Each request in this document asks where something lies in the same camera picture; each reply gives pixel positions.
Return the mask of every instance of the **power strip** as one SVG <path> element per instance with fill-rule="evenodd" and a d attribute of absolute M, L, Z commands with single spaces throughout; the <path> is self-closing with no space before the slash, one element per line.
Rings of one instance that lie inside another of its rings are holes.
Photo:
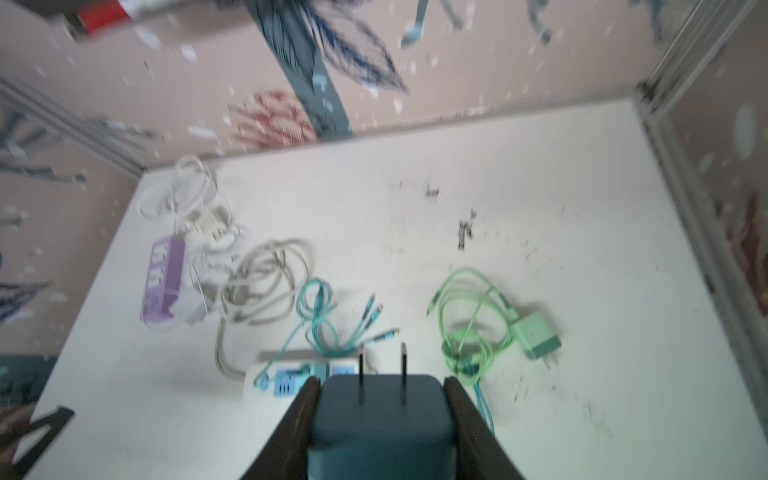
<path fill-rule="evenodd" d="M 168 237 L 152 244 L 141 318 L 146 323 L 173 319 L 170 306 L 179 297 L 181 271 L 184 268 L 184 240 Z"/>
<path fill-rule="evenodd" d="M 334 375 L 357 374 L 357 361 L 351 358 L 316 362 L 278 361 L 274 372 L 268 372 L 254 384 L 253 377 L 260 370 L 260 366 L 248 369 L 244 386 L 246 399 L 269 394 L 270 390 L 276 398 L 293 398 L 311 376 L 317 377 L 322 385 Z"/>

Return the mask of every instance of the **red object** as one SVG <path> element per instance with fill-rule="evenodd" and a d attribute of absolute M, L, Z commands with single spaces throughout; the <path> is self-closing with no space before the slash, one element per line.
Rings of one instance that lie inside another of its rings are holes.
<path fill-rule="evenodd" d="M 87 5 L 78 10 L 78 17 L 86 35 L 92 35 L 97 30 L 131 19 L 118 0 Z"/>
<path fill-rule="evenodd" d="M 299 98 L 285 91 L 259 92 L 250 105 L 230 105 L 230 111 L 243 119 L 237 124 L 240 132 L 232 138 L 262 150 L 317 141 L 317 133 Z"/>

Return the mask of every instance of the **green power adapter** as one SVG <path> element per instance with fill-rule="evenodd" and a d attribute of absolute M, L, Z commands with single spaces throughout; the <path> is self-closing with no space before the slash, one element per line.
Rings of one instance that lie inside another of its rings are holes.
<path fill-rule="evenodd" d="M 531 360 L 540 359 L 562 345 L 552 325 L 540 313 L 532 313 L 512 325 L 523 353 Z"/>

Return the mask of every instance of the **white power adapter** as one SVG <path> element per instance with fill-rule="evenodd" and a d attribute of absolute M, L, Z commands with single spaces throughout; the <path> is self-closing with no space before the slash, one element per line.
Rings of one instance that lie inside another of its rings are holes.
<path fill-rule="evenodd" d="M 206 240 L 217 242 L 230 231 L 227 222 L 212 208 L 203 209 L 196 217 L 190 219 L 190 230 L 202 234 Z"/>
<path fill-rule="evenodd" d="M 168 311 L 176 320 L 194 325 L 203 320 L 212 306 L 212 302 L 197 290 L 184 289 Z"/>

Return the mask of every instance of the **white table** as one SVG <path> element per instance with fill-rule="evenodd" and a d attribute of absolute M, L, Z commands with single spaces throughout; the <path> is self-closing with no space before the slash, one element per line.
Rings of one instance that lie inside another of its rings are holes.
<path fill-rule="evenodd" d="M 424 312 L 460 266 L 544 310 L 558 364 L 513 346 L 484 381 L 498 440 L 526 478 L 765 478 L 766 441 L 629 101 L 216 171 L 254 246 L 312 244 L 339 318 L 376 291 L 377 327 L 402 329 L 411 372 L 448 373 Z M 137 195 L 168 178 L 145 175 Z M 458 251 L 471 209 L 475 238 Z M 157 333 L 139 321 L 150 246 L 168 233 L 128 209 L 37 409 L 77 416 L 29 478 L 239 478 L 279 422 L 287 401 L 244 402 L 215 369 L 215 323 Z M 276 349 L 294 321 L 231 335 L 231 362 Z"/>

